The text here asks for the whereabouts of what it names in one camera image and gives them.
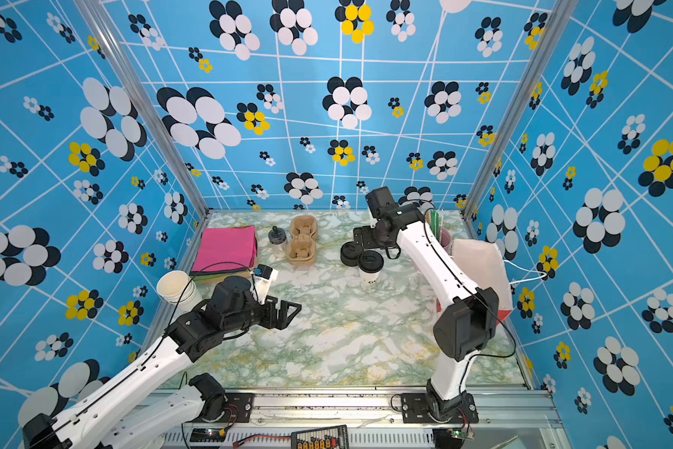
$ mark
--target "black bottle cap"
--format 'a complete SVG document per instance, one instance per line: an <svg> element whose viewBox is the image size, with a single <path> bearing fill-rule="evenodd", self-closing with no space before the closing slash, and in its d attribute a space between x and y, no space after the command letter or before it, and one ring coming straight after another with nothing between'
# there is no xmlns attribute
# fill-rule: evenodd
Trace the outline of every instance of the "black bottle cap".
<svg viewBox="0 0 673 449"><path fill-rule="evenodd" d="M368 249L359 255L358 263L364 273L378 273L384 267L384 258L377 251Z"/></svg>
<svg viewBox="0 0 673 449"><path fill-rule="evenodd" d="M364 248L355 241L348 241L341 245L341 263L346 266L356 266L359 255Z"/></svg>
<svg viewBox="0 0 673 449"><path fill-rule="evenodd" d="M269 243L273 245L281 245L287 240L287 232L284 229L272 226L272 230L269 231Z"/></svg>

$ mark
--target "circuit board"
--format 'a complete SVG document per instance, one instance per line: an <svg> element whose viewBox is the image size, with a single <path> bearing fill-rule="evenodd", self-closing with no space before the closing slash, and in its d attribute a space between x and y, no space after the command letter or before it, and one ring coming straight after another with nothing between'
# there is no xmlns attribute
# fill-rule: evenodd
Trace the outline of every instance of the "circuit board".
<svg viewBox="0 0 673 449"><path fill-rule="evenodd" d="M349 449L347 427L338 425L292 432L292 449Z"/></svg>

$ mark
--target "marble tabletop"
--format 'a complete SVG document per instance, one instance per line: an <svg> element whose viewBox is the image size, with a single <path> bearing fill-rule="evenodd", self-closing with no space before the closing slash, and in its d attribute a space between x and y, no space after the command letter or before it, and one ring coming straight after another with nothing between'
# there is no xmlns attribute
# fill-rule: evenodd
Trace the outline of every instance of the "marble tabletop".
<svg viewBox="0 0 673 449"><path fill-rule="evenodd" d="M436 366L439 347L431 334L436 296L406 254L387 260L378 288L364 291L359 270L343 265L341 245L351 230L368 224L366 211L214 212L209 228L254 225L261 264L279 270L269 294L303 305L285 330L255 326L245 336L224 342L188 370L191 378L208 372L226 388L425 385ZM269 247L272 225L289 229L307 212L319 224L316 262L294 267ZM454 238L468 238L458 211L442 211ZM201 282L203 297L214 283ZM485 353L509 354L511 342L497 333ZM182 373L162 388L176 388ZM479 357L467 383L522 384L514 357Z"/></svg>

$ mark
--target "pink napkin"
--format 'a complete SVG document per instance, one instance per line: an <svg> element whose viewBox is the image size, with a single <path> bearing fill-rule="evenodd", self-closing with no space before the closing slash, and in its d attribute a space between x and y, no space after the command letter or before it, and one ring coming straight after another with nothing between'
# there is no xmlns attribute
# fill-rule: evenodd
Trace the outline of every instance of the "pink napkin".
<svg viewBox="0 0 673 449"><path fill-rule="evenodd" d="M257 254L255 228L205 229L197 252L197 260L192 266L192 273L239 272L251 267ZM236 262L235 264L218 264L216 262Z"/></svg>

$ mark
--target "floral pattern wallpaper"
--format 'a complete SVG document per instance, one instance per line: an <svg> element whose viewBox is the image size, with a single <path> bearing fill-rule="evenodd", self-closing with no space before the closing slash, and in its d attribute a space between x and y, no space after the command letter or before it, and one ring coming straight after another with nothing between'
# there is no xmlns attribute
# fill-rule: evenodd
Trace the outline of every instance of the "floral pattern wallpaper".
<svg viewBox="0 0 673 449"><path fill-rule="evenodd" d="M134 360L199 220L74 3L0 1L0 448Z"/></svg>
<svg viewBox="0 0 673 449"><path fill-rule="evenodd" d="M101 1L207 204L254 210L463 208L554 3Z"/></svg>
<svg viewBox="0 0 673 449"><path fill-rule="evenodd" d="M574 448L673 448L673 0L581 0L524 106L471 220L525 363Z"/></svg>

